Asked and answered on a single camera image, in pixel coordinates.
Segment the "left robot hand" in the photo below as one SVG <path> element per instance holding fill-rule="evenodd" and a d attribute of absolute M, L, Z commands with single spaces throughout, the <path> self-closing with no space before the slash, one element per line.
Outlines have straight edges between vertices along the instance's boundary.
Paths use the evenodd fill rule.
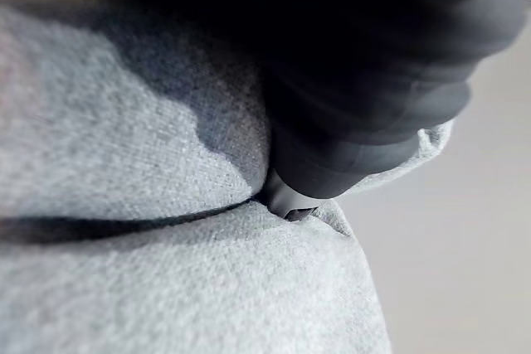
<path fill-rule="evenodd" d="M 468 79 L 506 49 L 525 0 L 144 0 L 254 53 L 273 128 L 262 196 L 297 220 L 403 164 L 454 119 Z"/>

